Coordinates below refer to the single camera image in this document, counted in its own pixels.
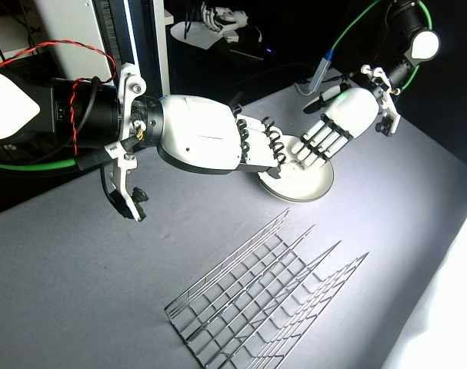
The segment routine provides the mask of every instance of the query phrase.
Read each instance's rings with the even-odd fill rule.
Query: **wire grid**
[[[364,256],[322,281],[278,235],[288,209],[165,308],[206,368],[278,367]]]

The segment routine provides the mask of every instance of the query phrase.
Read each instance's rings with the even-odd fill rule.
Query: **twisted red and black wire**
[[[93,50],[94,52],[98,52],[100,55],[105,56],[108,59],[108,62],[110,64],[110,69],[111,69],[112,73],[111,73],[110,78],[108,78],[105,81],[101,81],[100,83],[105,84],[105,83],[108,83],[110,81],[113,81],[116,78],[116,76],[117,76],[117,65],[116,65],[115,60],[114,60],[114,58],[112,56],[106,54],[105,52],[103,52],[99,48],[96,48],[96,47],[91,46],[91,45],[85,45],[85,44],[82,44],[81,42],[77,42],[77,41],[73,41],[73,40],[52,40],[52,41],[40,42],[39,44],[37,44],[37,45],[35,45],[33,47],[21,50],[20,52],[16,53],[12,58],[8,58],[8,59],[5,59],[4,61],[0,62],[0,68],[12,63],[14,60],[19,58],[20,56],[22,56],[24,54],[29,54],[29,53],[33,52],[34,50],[36,50],[38,48],[44,48],[45,46],[54,46],[54,45],[60,45],[60,44],[70,44],[70,45],[78,46],[80,48],[87,48],[89,50]],[[78,154],[77,137],[76,137],[77,136],[77,131],[76,131],[76,127],[75,127],[75,111],[74,111],[74,101],[75,101],[75,98],[76,98],[76,90],[77,90],[77,88],[79,86],[79,83],[81,81],[91,81],[91,80],[92,80],[91,78],[78,78],[72,84],[72,94],[71,94],[71,98],[69,99],[69,121],[70,121],[70,124],[72,126],[72,144],[74,146],[74,156],[76,156]]]

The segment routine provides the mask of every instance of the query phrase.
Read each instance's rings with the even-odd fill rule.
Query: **metal dish rack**
[[[289,209],[165,308],[204,368],[275,368],[283,363],[366,255],[325,279],[315,273],[339,242],[304,262],[279,237]]]

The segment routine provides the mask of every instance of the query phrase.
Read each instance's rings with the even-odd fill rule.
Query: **green cable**
[[[9,171],[53,171],[55,169],[69,168],[76,165],[76,160],[66,159],[62,161],[53,161],[46,164],[35,165],[4,165],[0,164],[0,169],[7,169]]]
[[[370,4],[369,6],[366,7],[366,9],[358,16],[355,18],[355,20],[351,23],[349,23],[349,26],[346,27],[346,29],[342,32],[342,34],[338,37],[337,40],[335,40],[334,42],[334,45],[331,47],[332,50],[335,49],[335,47],[338,45],[338,43],[342,40],[342,38],[346,35],[346,33],[348,33],[348,31],[351,29],[351,27],[353,25],[355,25],[362,17],[363,15],[365,15],[366,13],[369,12],[370,9],[372,9],[375,5],[377,5],[378,3],[380,3],[381,0],[374,0],[374,2],[372,4]]]
[[[430,15],[430,12],[428,8],[426,8],[426,5],[424,2],[419,2],[419,7],[421,10],[423,10],[423,13],[425,13],[426,21],[428,22],[428,28],[432,29],[433,23],[432,23],[432,16]],[[408,80],[405,82],[404,85],[402,85],[401,89],[404,91],[407,89],[407,87],[411,84],[412,80],[415,78],[416,73],[419,70],[419,65],[416,65],[415,68],[412,70],[411,75],[409,76]]]

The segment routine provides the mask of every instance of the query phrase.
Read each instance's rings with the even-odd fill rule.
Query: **table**
[[[245,107],[300,135],[317,118],[293,87]],[[0,214],[0,368],[195,368],[163,308],[268,221],[291,208],[282,236],[328,263],[369,251],[284,367],[377,368],[467,215],[467,167],[403,120],[370,128],[332,160],[323,198],[288,204],[256,176],[197,175],[138,155],[148,217],[123,219],[98,173]]]

